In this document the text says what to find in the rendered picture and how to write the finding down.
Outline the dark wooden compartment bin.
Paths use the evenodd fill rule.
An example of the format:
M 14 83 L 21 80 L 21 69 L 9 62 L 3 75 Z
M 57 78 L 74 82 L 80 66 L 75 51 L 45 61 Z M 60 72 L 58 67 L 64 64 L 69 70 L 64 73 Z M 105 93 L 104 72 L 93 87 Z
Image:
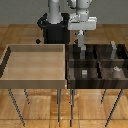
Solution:
M 69 89 L 128 89 L 128 50 L 124 44 L 116 45 L 116 55 L 111 59 L 111 44 L 87 44 L 85 59 L 80 59 L 76 44 L 66 46 L 66 79 Z M 113 75 L 113 68 L 121 68 Z M 86 78 L 82 70 L 88 71 Z

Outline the grey milk carton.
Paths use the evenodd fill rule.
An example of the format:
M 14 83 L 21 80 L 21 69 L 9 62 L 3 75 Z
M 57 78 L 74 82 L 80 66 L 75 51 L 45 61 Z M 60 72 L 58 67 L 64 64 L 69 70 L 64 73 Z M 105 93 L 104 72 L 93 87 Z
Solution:
M 86 45 L 83 45 L 80 48 L 81 48 L 81 50 L 80 50 L 80 59 L 85 59 Z

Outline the tall grey box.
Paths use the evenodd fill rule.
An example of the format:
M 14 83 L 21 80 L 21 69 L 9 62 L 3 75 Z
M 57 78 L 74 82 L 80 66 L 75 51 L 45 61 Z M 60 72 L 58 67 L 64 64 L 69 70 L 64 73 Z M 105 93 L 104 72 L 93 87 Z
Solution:
M 116 43 L 114 41 L 111 41 L 111 46 L 112 46 L 111 59 L 114 59 L 117 50 Z

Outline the thin metal table leg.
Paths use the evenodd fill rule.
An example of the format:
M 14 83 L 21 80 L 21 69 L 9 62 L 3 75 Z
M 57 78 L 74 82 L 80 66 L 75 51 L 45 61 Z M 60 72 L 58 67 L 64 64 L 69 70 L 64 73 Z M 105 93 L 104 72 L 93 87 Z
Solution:
M 30 100 L 29 100 L 29 98 L 28 98 L 27 89 L 24 89 L 24 94 L 25 94 L 25 97 L 26 97 L 27 103 L 28 103 L 28 104 L 30 104 Z
M 22 117 L 22 115 L 21 115 L 21 112 L 20 112 L 20 110 L 19 110 L 19 107 L 18 107 L 18 105 L 17 105 L 17 102 L 16 102 L 16 100 L 15 100 L 15 97 L 14 97 L 14 95 L 13 95 L 12 90 L 11 90 L 11 89 L 8 89 L 8 93 L 9 93 L 9 95 L 10 95 L 10 97 L 11 97 L 11 100 L 12 100 L 12 102 L 13 102 L 13 105 L 15 106 L 15 109 L 16 109 L 16 112 L 17 112 L 17 114 L 18 114 L 18 116 L 19 116 L 19 119 L 20 119 L 20 121 L 22 122 L 22 125 L 25 127 L 24 119 L 23 119 L 23 117 Z
M 104 90 L 103 94 L 102 94 L 102 97 L 101 97 L 101 104 L 103 103 L 104 101 L 104 97 L 105 97 L 105 94 L 107 92 L 107 89 Z
M 60 122 L 61 89 L 57 89 L 58 122 Z
M 72 120 L 73 120 L 74 95 L 75 95 L 75 89 L 70 89 L 70 106 L 71 106 L 70 127 L 72 127 Z
M 108 124 L 109 124 L 109 122 L 111 120 L 111 117 L 112 117 L 112 115 L 113 115 L 113 113 L 114 113 L 114 111 L 115 111 L 115 109 L 117 107 L 117 104 L 118 104 L 118 102 L 119 102 L 119 100 L 120 100 L 120 98 L 122 96 L 122 93 L 123 93 L 123 89 L 120 89 L 120 92 L 119 92 L 119 94 L 117 96 L 117 99 L 115 100 L 115 103 L 113 104 L 113 107 L 112 107 L 112 109 L 111 109 L 111 111 L 109 113 L 109 116 L 108 116 L 107 120 L 106 120 L 105 127 L 108 126 Z

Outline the small grey block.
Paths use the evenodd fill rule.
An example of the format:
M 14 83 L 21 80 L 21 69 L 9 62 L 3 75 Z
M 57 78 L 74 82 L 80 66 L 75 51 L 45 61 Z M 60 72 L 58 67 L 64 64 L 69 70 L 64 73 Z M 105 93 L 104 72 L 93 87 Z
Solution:
M 82 77 L 86 78 L 88 76 L 87 70 L 82 70 Z

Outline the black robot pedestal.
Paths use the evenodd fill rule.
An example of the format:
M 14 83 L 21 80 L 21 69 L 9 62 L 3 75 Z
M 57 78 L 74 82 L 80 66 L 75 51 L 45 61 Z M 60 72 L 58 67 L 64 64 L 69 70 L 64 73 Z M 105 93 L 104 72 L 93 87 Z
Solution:
M 37 25 L 43 31 L 45 44 L 68 44 L 70 42 L 70 30 L 68 29 L 69 14 L 62 13 L 62 21 L 57 24 L 51 24 L 47 20 L 47 14 L 44 14 Z

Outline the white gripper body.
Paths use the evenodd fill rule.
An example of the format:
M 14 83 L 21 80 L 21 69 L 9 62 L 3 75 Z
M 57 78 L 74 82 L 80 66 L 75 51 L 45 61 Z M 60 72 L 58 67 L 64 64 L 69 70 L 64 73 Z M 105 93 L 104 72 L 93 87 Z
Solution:
M 89 17 L 87 21 L 81 22 L 78 16 L 71 16 L 68 21 L 68 29 L 72 30 L 95 30 L 97 18 Z

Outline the light wooden bin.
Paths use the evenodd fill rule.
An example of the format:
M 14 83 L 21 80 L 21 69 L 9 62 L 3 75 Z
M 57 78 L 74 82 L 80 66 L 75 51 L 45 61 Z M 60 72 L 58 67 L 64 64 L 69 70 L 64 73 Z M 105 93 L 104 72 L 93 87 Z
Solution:
M 64 89 L 65 46 L 10 44 L 0 58 L 0 89 Z

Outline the small grey can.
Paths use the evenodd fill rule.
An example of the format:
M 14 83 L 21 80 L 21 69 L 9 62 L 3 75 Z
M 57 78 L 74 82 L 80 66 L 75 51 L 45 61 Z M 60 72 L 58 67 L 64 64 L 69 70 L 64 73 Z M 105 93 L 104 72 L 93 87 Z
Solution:
M 120 74 L 120 71 L 121 71 L 121 68 L 115 66 L 115 67 L 113 68 L 113 75 L 114 75 L 114 76 L 116 76 L 116 75 L 118 76 L 118 75 Z

